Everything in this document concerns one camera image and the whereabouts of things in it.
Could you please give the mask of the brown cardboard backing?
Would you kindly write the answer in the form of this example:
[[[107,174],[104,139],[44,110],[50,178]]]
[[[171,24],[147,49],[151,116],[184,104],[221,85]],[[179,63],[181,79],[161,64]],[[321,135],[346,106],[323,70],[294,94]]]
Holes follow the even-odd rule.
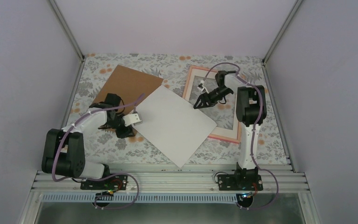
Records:
[[[125,105],[126,107],[124,108],[107,111],[107,113],[122,114],[125,116],[135,107],[134,105],[129,105],[130,103],[135,102],[141,94],[144,94],[141,99],[145,99],[154,92],[162,82],[163,79],[157,76],[118,65],[90,107],[111,108]],[[99,129],[105,130],[104,124],[100,126]]]

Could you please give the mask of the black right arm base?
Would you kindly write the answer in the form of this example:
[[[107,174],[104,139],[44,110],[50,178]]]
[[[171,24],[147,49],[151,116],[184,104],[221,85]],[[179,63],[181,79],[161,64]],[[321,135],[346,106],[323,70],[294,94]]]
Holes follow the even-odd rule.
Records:
[[[233,174],[217,174],[220,191],[262,191],[263,184],[258,168],[236,169]]]

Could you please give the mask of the floral patterned tablecloth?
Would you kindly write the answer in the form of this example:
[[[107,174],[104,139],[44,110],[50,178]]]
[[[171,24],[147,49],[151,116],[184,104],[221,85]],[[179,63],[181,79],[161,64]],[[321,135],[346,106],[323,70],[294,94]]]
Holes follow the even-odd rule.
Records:
[[[252,56],[184,56],[167,54],[88,54],[72,103],[69,122],[76,121],[96,98],[116,66],[122,65],[163,79],[163,86],[179,96],[184,93],[192,65],[218,70],[241,70],[241,76],[255,85],[266,85],[260,58]],[[270,98],[267,117],[258,137],[257,163],[287,164]],[[119,139],[113,131],[99,130],[85,140],[86,158],[102,163],[169,164],[170,160],[142,135]]]

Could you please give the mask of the sunset landscape photo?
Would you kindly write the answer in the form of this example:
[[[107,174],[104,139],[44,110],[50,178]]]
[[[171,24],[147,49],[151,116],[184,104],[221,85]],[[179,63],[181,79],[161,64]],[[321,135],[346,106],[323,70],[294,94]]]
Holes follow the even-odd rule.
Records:
[[[183,167],[217,124],[164,86],[137,107],[142,123],[135,129],[177,167]]]

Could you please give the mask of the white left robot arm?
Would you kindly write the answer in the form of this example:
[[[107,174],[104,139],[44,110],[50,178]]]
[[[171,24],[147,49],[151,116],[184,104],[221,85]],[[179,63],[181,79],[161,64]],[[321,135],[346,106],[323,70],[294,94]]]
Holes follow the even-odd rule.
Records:
[[[111,183],[108,165],[87,161],[85,137],[97,130],[113,129],[120,139],[133,137],[132,126],[140,123],[140,115],[133,111],[125,115],[127,107],[140,102],[124,104],[117,94],[109,93],[102,102],[92,103],[88,110],[74,123],[61,129],[50,129],[46,136],[41,169],[51,174],[55,182],[66,178],[89,179],[99,188]]]

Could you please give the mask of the aluminium rail base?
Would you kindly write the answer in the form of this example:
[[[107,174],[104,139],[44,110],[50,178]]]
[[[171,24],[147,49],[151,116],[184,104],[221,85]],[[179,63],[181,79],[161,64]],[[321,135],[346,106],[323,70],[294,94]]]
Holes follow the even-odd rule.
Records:
[[[112,171],[134,176],[122,181],[114,194],[115,203],[228,203],[233,204],[237,191],[221,191],[218,176],[230,173],[233,165],[174,165],[111,164]],[[311,196],[306,175],[290,165],[262,165],[259,174],[264,188],[257,195],[279,192],[279,197],[294,194],[299,200],[301,217],[307,224],[320,222]],[[72,180],[54,182],[41,171],[36,173],[20,223],[34,224],[43,202],[90,203],[97,189],[81,189]]]

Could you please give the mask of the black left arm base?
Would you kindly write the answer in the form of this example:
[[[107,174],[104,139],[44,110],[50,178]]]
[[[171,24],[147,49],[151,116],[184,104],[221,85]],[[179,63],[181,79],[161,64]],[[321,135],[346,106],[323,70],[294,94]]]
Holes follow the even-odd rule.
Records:
[[[86,180],[81,183],[81,190],[117,191],[126,190],[128,175],[115,175],[104,181]]]

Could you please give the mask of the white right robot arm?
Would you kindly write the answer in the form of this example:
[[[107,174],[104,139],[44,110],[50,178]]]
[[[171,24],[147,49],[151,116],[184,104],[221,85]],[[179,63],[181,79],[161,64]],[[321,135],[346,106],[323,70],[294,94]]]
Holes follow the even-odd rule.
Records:
[[[253,170],[258,168],[255,159],[257,138],[263,120],[267,116],[265,89],[262,85],[254,85],[245,81],[232,71],[218,71],[215,75],[217,87],[208,91],[204,80],[197,88],[201,94],[193,108],[203,109],[214,107],[227,95],[236,95],[235,116],[241,125],[241,152],[237,161],[237,168]]]

